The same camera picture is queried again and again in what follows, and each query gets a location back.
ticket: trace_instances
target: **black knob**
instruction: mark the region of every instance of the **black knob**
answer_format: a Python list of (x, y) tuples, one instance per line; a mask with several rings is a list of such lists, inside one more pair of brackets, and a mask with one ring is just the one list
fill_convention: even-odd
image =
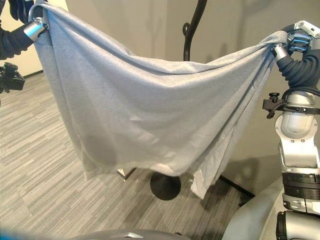
[(273, 103), (276, 103), (278, 101), (280, 93), (278, 92), (271, 92), (269, 93), (270, 99), (272, 100)]

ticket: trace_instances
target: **black metal pole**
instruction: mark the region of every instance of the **black metal pole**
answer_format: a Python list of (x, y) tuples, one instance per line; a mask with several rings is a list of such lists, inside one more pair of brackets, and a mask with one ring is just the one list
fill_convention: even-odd
[(191, 23), (186, 22), (182, 27), (182, 32), (184, 35), (184, 49), (183, 49), (183, 61), (190, 61), (190, 48), (191, 41), (194, 37), (197, 26), (200, 22), (202, 14), (204, 13), (205, 7), (207, 4), (207, 0), (198, 0), (198, 4), (196, 5), (196, 9), (194, 11)]

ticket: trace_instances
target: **cloth fold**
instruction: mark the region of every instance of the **cloth fold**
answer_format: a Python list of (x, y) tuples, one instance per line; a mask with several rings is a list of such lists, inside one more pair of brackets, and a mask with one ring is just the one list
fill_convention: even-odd
[(192, 191), (225, 169), (274, 63), (277, 31), (206, 64), (136, 56), (62, 8), (47, 9), (49, 31), (35, 47), (86, 178), (120, 168), (179, 176)]

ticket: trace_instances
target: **black sleeve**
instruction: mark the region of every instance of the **black sleeve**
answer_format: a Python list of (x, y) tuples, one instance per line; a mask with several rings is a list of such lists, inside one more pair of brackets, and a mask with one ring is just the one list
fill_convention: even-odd
[(34, 42), (24, 33), (24, 28), (29, 23), (22, 25), (16, 30), (9, 32), (1, 28), (0, 21), (0, 60), (13, 58), (14, 55), (21, 54)]

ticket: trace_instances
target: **black cable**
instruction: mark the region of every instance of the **black cable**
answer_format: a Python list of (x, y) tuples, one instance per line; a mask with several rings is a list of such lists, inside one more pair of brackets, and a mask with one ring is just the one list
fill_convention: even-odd
[(307, 92), (307, 93), (310, 93), (310, 94), (313, 94), (313, 95), (320, 97), (320, 91), (318, 89), (312, 88), (312, 87), (301, 86), (301, 87), (290, 88), (287, 91), (285, 91), (282, 95), (282, 99), (286, 100), (289, 93), (292, 93), (294, 91), (303, 91), (303, 92)]
[(287, 104), (286, 102), (280, 102), (279, 104), (275, 105), (274, 108), (272, 108), (272, 109), (269, 111), (269, 113), (268, 113), (268, 115), (266, 116), (266, 118), (267, 118), (267, 119), (272, 119), (272, 118), (274, 117), (274, 115), (275, 115), (275, 111), (276, 111), (278, 108), (280, 108), (281, 106), (284, 106), (284, 105), (286, 105), (286, 104)]

